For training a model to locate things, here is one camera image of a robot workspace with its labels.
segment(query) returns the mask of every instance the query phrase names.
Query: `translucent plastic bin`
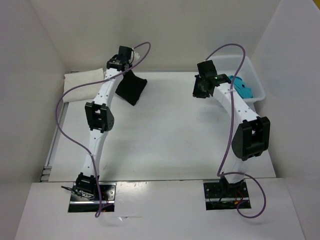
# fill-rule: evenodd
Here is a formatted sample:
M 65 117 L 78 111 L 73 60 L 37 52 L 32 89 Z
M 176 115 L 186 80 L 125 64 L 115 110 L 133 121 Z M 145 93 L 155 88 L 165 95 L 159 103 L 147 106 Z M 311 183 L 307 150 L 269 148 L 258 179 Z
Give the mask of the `translucent plastic bin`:
M 218 74 L 230 76 L 236 73 L 242 57 L 242 55 L 222 55 L 212 56 L 210 60 L 213 61 Z M 247 87 L 252 90 L 253 98 L 245 98 L 244 101 L 246 103 L 255 103 L 266 97 L 265 91 L 249 57 L 245 57 L 244 63 L 237 76 L 242 78 Z

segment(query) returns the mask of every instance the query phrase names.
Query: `red wire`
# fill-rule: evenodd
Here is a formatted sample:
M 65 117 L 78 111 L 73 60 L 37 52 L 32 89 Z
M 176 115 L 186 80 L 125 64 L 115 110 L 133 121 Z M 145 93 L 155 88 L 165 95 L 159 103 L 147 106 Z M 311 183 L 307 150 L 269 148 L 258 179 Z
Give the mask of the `red wire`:
M 241 203 L 241 202 L 243 201 L 244 195 L 242 194 L 242 192 L 241 192 L 240 190 L 238 190 L 237 192 L 241 195 L 241 199 L 240 199 L 240 201 L 237 203 L 237 204 L 239 204 L 239 203 Z

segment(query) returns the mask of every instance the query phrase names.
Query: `white robotic arm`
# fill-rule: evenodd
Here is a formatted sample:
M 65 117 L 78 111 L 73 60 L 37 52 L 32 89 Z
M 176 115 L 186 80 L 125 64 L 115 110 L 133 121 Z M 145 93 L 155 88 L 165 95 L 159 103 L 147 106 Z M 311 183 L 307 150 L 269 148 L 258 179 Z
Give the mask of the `white robotic arm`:
M 107 69 L 106 72 L 105 72 L 105 80 L 109 79 L 109 78 L 112 78 L 112 76 L 115 76 L 115 75 L 117 75 L 119 73 L 120 73 L 120 71 L 118 71 L 115 68 Z M 113 78 L 113 79 L 105 82 L 101 86 L 101 88 L 100 88 L 98 94 L 96 95 L 96 97 L 93 99 L 94 104 L 100 105 L 100 106 L 105 105 L 105 107 L 110 109 L 111 108 L 111 102 L 112 102 L 112 99 L 113 99 L 113 97 L 114 97 L 114 95 L 116 93 L 117 87 L 118 87 L 119 83 L 122 81 L 123 78 L 124 77 L 122 75 L 120 75 L 120 76 L 117 76 L 116 78 Z M 90 106 L 88 106 L 88 105 L 91 105 L 91 103 L 89 103 L 89 104 L 87 103 L 85 107 L 86 108 L 87 107 L 90 108 Z M 96 110 L 96 113 L 100 114 L 101 110 L 100 109 Z M 114 120 L 111 119 L 109 124 L 110 124 L 109 127 L 112 128 L 112 126 L 114 124 Z M 90 150 L 90 152 L 93 155 L 94 163 L 95 163 L 95 166 L 96 166 L 96 172 L 97 172 L 98 176 L 100 175 L 99 165 L 100 165 L 101 153 L 102 153 L 102 149 L 103 149 L 106 137 L 108 135 L 108 132 L 109 131 L 103 131 L 102 132 L 101 130 L 95 129 L 95 128 L 93 128 L 90 131 L 90 139 L 89 139 L 89 147 L 88 147 L 88 149 Z M 82 167 L 81 172 L 85 176 L 91 176 L 91 175 L 94 176 L 95 175 L 92 159 L 91 159 L 91 156 L 88 155 L 88 154 L 87 154 L 87 156 L 85 158 L 85 162 L 84 162 L 84 165 Z
M 94 165 L 97 177 L 99 177 L 100 158 L 103 146 L 108 132 L 113 128 L 115 122 L 111 112 L 111 102 L 119 84 L 124 80 L 124 76 L 120 73 L 126 71 L 130 65 L 139 58 L 140 55 L 132 48 L 120 46 L 118 54 L 107 62 L 107 70 L 105 72 L 105 80 L 107 81 L 101 86 L 93 101 L 85 104 L 85 114 L 90 129 L 88 149 L 91 155 L 86 155 L 84 165 L 75 181 L 77 191 L 82 191 L 94 196 L 97 195 Z M 127 74 L 130 74 L 129 78 L 131 79 L 129 80 L 133 80 L 129 81 L 131 83 L 135 82 L 135 79 L 138 79 L 131 71 L 128 71 Z
M 231 80 L 225 74 L 217 74 L 212 60 L 198 65 L 193 96 L 196 98 L 216 98 L 231 115 Z M 259 117 L 233 89 L 234 122 L 232 151 L 228 153 L 223 170 L 225 172 L 246 173 L 252 161 L 268 149 L 270 121 Z M 244 179 L 242 174 L 225 175 L 229 184 L 236 184 Z

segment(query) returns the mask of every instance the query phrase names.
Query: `white towel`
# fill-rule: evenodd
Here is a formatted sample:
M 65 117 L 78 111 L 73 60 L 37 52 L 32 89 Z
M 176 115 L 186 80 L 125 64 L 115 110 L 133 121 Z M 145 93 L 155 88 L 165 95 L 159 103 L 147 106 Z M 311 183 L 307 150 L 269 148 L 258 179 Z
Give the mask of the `white towel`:
M 69 89 L 81 85 L 105 79 L 104 71 L 102 68 L 92 71 L 68 73 L 64 75 L 64 92 Z M 82 86 L 72 90 L 63 97 L 63 102 L 75 102 L 86 99 L 94 99 L 98 94 L 102 83 L 93 84 L 89 86 Z

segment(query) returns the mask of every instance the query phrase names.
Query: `black cloth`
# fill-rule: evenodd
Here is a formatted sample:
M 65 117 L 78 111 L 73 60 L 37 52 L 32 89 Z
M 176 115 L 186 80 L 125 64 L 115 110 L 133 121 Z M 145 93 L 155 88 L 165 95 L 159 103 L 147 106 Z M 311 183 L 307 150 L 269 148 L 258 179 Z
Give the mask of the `black cloth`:
M 134 72 L 130 70 L 123 76 L 115 93 L 134 106 L 139 100 L 147 82 L 146 79 L 137 77 Z

